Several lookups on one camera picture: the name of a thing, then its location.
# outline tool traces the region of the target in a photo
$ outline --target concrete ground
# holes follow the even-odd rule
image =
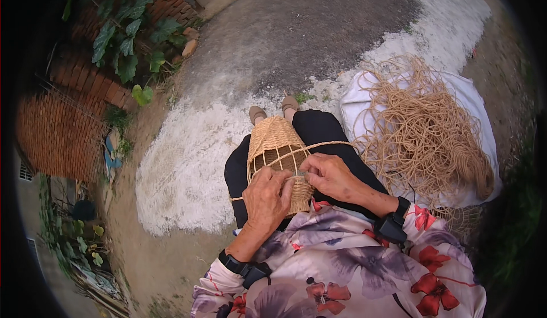
[[[467,11],[469,18],[479,21],[482,32],[482,17],[464,8],[475,0],[448,1],[460,7],[446,15]],[[427,37],[428,31],[420,30],[424,8],[418,0],[237,0],[201,28],[200,46],[174,78],[174,86],[156,91],[154,102],[134,118],[129,133],[134,151],[114,193],[96,189],[103,191],[103,198],[112,197],[105,213],[106,231],[112,264],[131,293],[132,316],[189,316],[192,287],[232,240],[235,225],[223,167],[252,128],[248,107],[258,104],[270,115],[280,113],[284,91],[307,92],[321,83],[335,88],[332,98],[325,93],[310,103],[334,110],[335,95],[356,72],[364,52],[378,47],[386,37],[411,34],[409,27]],[[492,13],[499,18],[503,11],[493,9]],[[503,36],[510,26],[498,26],[497,31],[490,27],[489,32]],[[460,28],[472,27],[453,27],[444,34]],[[490,77],[491,62],[509,48],[511,59],[523,58],[510,32],[507,48],[501,52],[486,48],[491,44],[484,41],[490,36],[487,31],[482,41],[480,33],[476,40],[469,40],[470,46],[479,44],[477,51],[481,49],[484,58],[473,59],[475,67],[464,70],[468,72],[464,75],[485,79],[477,86],[485,98],[508,96],[495,92],[507,80]],[[465,57],[454,55],[463,61]],[[510,66],[506,62],[501,68]],[[520,84],[510,87],[518,96],[525,87],[523,77],[510,75]],[[313,83],[310,77],[319,81]],[[178,103],[170,111],[168,103],[173,98]],[[489,115],[501,115],[514,102],[488,107],[487,101]],[[513,125],[511,129],[523,130],[521,121]],[[500,129],[496,139],[508,139],[510,133]]]

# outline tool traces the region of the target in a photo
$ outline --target white cloth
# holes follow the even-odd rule
[[[470,189],[461,192],[458,198],[441,200],[441,204],[444,206],[465,207],[491,201],[499,195],[502,189],[502,181],[499,177],[496,141],[494,139],[494,134],[492,133],[488,114],[484,108],[484,101],[475,89],[473,81],[449,72],[439,72],[438,75],[440,75],[445,82],[448,91],[456,97],[458,104],[461,107],[468,109],[470,114],[480,121],[482,150],[488,156],[495,176],[494,190],[486,200],[483,201],[476,198],[475,191]],[[360,72],[353,77],[346,92],[340,97],[340,110],[344,120],[346,135],[350,141],[355,140],[356,136],[366,134],[367,129],[373,130],[374,119],[372,115],[370,113],[363,114],[363,111],[370,106],[370,93],[367,90],[363,90],[363,88],[371,88],[377,82],[378,79],[371,73],[365,71]],[[399,82],[400,88],[404,89],[407,86],[408,84],[406,81]],[[394,195],[407,197],[407,199],[411,201],[414,200],[414,192],[410,189],[410,191],[406,192],[393,190]],[[418,195],[416,195],[416,201],[418,203],[420,202]]]

